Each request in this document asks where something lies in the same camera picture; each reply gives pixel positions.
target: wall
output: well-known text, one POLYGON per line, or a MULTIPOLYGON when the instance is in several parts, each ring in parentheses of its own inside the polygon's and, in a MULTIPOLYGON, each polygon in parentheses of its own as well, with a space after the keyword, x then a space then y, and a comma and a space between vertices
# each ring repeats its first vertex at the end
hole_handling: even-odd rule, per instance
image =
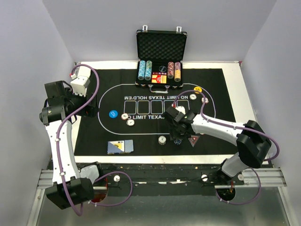
POLYGON ((300 9, 299 0, 278 0, 242 63, 258 120, 282 148, 275 164, 283 170, 297 214, 301 213, 300 9))
POLYGON ((40 0, 2 1, 0 30, 0 225, 23 226, 51 155, 44 83, 68 79, 73 60, 40 0))
POLYGON ((185 61, 242 60, 276 0, 43 0, 76 61, 136 60, 135 31, 188 32, 185 61))

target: white poker chip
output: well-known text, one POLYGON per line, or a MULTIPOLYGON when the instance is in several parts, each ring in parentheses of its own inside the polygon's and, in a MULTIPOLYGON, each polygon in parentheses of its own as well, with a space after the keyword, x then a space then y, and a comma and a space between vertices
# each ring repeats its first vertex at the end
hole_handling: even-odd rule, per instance
POLYGON ((209 100, 208 98, 206 97, 206 101, 205 101, 205 104, 208 104, 209 103, 209 100))
POLYGON ((197 95, 191 94, 191 95, 189 96, 189 98, 190 98, 190 100, 195 100, 195 99, 197 98, 197 95))
POLYGON ((127 114, 127 113, 123 113, 123 114, 121 115, 121 119, 122 119, 122 120, 128 120, 128 114, 127 114))
POLYGON ((166 137, 165 136, 160 136, 158 141, 159 141, 159 144, 164 145, 166 143, 166 137))
POLYGON ((128 126, 134 126, 135 125, 135 121, 133 119, 129 119, 129 120, 127 120, 127 125, 128 126))

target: black poker mat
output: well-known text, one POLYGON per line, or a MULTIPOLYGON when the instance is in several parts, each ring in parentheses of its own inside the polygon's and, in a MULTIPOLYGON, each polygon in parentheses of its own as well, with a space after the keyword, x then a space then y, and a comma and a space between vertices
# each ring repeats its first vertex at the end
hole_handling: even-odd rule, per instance
MULTIPOLYGON (((203 93, 209 103, 204 113, 216 118, 235 121, 230 97, 228 94, 222 69, 184 69, 182 89, 169 90, 168 94, 155 94, 149 88, 140 88, 134 85, 137 70, 97 70, 100 77, 100 88, 97 93, 99 113, 95 118, 82 117, 76 142, 76 156, 106 156, 108 141, 133 140, 134 151, 126 156, 147 155, 206 155, 206 154, 235 154, 234 145, 209 136, 200 135, 194 147, 185 139, 180 145, 169 140, 165 145, 158 143, 158 137, 168 133, 167 122, 161 119, 164 108, 171 105, 172 99, 182 91, 193 89, 196 86, 203 88, 203 93), (110 118, 109 112, 116 110, 117 118, 110 118), (128 113, 135 120, 130 127, 121 119, 123 112, 128 113)), ((96 79, 90 76, 88 92, 93 92, 96 79)), ((199 111, 201 97, 191 101, 189 95, 184 95, 178 105, 199 111)))

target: case handle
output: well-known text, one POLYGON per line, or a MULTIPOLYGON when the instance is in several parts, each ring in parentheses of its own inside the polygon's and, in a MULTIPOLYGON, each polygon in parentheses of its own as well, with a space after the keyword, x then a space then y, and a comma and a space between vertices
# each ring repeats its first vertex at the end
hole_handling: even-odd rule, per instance
POLYGON ((168 89, 170 88, 170 86, 165 86, 165 91, 153 91, 151 88, 153 87, 153 85, 149 85, 150 87, 150 92, 151 93, 163 93, 163 94, 167 94, 168 93, 168 89))

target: red triangle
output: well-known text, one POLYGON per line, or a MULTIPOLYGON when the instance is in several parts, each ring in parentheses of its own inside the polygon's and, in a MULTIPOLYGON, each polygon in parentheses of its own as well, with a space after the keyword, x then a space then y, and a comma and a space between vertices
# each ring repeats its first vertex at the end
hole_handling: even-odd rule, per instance
POLYGON ((199 139, 199 136, 195 136, 195 135, 192 135, 190 138, 188 138, 192 147, 194 147, 194 145, 196 145, 198 139, 199 139))

